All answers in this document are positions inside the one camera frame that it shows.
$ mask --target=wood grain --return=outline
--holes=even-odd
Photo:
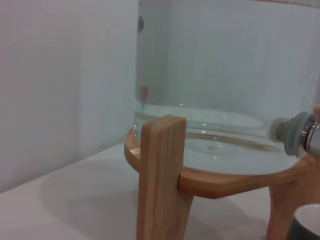
[[[314,108],[320,119],[320,106]],[[303,205],[320,203],[320,159],[315,158],[307,176],[269,187],[271,211],[268,240],[285,240],[295,210]]]
[[[133,130],[125,138],[124,152],[128,163],[139,172],[140,145]],[[308,155],[290,169],[267,175],[230,175],[183,167],[179,190],[189,195],[218,199],[305,177],[314,163],[315,159]]]
[[[193,201],[178,191],[185,136],[186,119],[173,115],[142,127],[137,240],[184,239]]]

